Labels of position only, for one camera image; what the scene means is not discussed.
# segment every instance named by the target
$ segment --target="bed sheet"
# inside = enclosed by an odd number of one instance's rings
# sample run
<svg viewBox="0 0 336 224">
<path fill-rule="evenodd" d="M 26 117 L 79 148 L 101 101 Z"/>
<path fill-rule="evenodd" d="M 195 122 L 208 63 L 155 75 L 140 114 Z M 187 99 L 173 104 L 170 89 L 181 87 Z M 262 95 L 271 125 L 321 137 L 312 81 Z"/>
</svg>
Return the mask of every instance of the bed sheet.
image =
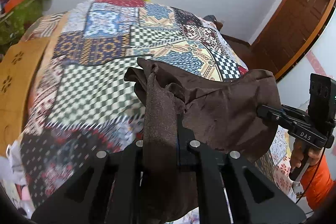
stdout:
<svg viewBox="0 0 336 224">
<path fill-rule="evenodd" d="M 89 0 L 40 20 L 27 36 L 51 36 L 33 90 L 21 158 L 35 207 L 98 150 L 118 152 L 141 138 L 145 107 L 123 80 L 137 58 L 166 62 L 215 81 L 247 70 L 215 25 L 141 0 Z M 289 157 L 279 128 L 256 166 L 287 195 Z M 194 217 L 194 211 L 182 223 Z"/>
</svg>

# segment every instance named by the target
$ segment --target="baseboard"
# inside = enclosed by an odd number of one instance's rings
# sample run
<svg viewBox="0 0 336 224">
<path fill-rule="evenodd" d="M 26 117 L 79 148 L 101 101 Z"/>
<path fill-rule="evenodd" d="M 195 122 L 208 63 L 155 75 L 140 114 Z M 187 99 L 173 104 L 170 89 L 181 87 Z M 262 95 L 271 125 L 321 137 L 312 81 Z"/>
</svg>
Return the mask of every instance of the baseboard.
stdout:
<svg viewBox="0 0 336 224">
<path fill-rule="evenodd" d="M 246 47 L 250 47 L 250 46 L 251 46 L 248 42 L 246 42 L 246 41 L 244 41 L 244 40 L 240 40 L 240 39 L 235 38 L 235 37 L 230 37 L 230 36 L 225 35 L 225 34 L 222 34 L 222 33 L 221 33 L 221 35 L 222 35 L 222 37 L 223 37 L 224 39 L 227 39 L 227 40 L 230 40 L 230 41 L 239 43 L 239 44 L 243 44 L 243 45 L 245 45 Z"/>
</svg>

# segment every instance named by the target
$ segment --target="brown floor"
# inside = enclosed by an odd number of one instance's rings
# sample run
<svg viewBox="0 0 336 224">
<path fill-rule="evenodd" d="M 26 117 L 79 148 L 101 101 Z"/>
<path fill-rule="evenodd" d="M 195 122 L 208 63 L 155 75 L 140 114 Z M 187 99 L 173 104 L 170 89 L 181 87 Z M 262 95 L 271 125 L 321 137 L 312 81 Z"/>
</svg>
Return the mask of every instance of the brown floor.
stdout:
<svg viewBox="0 0 336 224">
<path fill-rule="evenodd" d="M 258 58 L 251 51 L 250 47 L 227 39 L 226 42 L 231 46 L 231 48 L 235 51 L 238 57 L 247 65 L 248 69 L 261 68 L 261 65 L 259 65 L 258 63 Z"/>
</svg>

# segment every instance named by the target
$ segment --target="wooden door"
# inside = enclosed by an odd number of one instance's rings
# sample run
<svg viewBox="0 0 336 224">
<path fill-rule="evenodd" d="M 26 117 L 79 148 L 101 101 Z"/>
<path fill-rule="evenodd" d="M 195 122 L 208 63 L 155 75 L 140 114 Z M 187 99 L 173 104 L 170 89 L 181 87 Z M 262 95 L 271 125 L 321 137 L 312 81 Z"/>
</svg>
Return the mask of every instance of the wooden door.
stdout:
<svg viewBox="0 0 336 224">
<path fill-rule="evenodd" d="M 251 50 L 262 69 L 275 75 L 300 50 L 330 0 L 283 0 Z"/>
</svg>

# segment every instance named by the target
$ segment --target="dark green object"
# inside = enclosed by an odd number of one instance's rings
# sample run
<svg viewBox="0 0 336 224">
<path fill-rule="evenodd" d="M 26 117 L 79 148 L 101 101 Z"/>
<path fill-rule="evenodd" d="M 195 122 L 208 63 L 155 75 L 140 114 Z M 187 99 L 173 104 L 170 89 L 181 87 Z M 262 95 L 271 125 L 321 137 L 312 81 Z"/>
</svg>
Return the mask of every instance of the dark green object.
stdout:
<svg viewBox="0 0 336 224">
<path fill-rule="evenodd" d="M 40 0 L 24 0 L 0 18 L 0 53 L 19 42 L 25 31 L 42 16 Z"/>
</svg>

